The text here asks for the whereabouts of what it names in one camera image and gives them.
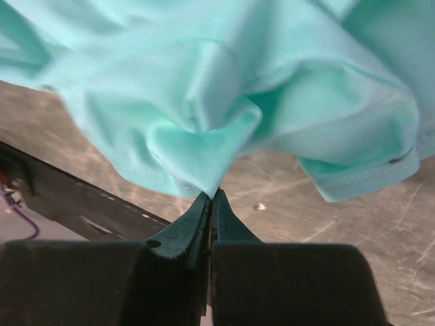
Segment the teal t shirt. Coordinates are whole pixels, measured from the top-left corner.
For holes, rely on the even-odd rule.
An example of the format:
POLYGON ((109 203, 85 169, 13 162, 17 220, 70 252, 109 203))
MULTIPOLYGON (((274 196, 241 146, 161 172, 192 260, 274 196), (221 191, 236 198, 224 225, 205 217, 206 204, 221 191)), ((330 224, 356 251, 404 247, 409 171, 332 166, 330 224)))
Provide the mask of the teal t shirt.
POLYGON ((434 154, 434 2, 2 1, 1 79, 142 187, 214 196, 269 149, 337 202, 434 154))

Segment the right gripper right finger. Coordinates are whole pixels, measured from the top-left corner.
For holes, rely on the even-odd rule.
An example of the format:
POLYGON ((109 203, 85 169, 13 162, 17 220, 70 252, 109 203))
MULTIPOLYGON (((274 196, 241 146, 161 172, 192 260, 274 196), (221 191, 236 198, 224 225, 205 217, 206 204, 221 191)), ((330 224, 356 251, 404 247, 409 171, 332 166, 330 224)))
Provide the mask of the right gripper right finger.
POLYGON ((386 325, 369 263, 349 244, 265 243, 212 204, 211 293, 215 325, 386 325))

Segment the black base crossbar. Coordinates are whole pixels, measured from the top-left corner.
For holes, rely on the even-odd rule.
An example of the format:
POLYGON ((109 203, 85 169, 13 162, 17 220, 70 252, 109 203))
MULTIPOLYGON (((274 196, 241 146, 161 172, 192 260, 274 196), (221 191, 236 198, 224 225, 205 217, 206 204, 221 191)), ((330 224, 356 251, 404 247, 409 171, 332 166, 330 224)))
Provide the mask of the black base crossbar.
POLYGON ((1 172, 30 210, 89 240, 147 240, 170 224, 6 143, 1 172))

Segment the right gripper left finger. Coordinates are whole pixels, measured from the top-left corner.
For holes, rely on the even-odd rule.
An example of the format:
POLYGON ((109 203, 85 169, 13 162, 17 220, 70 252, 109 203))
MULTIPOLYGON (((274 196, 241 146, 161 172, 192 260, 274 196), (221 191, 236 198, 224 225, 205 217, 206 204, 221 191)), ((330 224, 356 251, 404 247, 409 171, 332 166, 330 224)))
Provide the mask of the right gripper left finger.
POLYGON ((2 325, 199 325, 211 201, 201 194, 147 240, 1 246, 2 325))

